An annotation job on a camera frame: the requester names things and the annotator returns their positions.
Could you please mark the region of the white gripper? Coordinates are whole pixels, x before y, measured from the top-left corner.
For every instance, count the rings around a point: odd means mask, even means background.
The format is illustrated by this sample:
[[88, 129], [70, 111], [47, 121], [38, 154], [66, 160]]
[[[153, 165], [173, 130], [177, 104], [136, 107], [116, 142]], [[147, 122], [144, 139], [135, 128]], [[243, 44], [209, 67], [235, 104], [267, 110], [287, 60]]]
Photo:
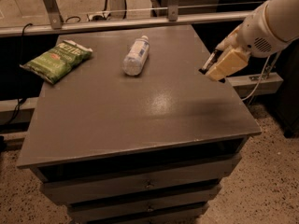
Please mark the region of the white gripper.
[[249, 54], [264, 58], [282, 51], [290, 44], [286, 34], [287, 19], [283, 11], [274, 11], [272, 2], [266, 1], [216, 46], [215, 50], [223, 53], [206, 72], [206, 76], [220, 81], [245, 68]]

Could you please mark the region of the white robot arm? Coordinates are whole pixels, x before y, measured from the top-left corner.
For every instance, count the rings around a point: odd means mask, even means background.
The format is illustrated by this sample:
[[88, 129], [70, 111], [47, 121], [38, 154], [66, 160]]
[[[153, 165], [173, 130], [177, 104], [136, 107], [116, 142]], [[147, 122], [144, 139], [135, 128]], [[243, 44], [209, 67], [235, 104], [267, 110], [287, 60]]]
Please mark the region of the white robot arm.
[[299, 0], [267, 0], [216, 46], [210, 58], [221, 55], [202, 71], [211, 80], [222, 80], [245, 68], [250, 57], [269, 57], [298, 37]]

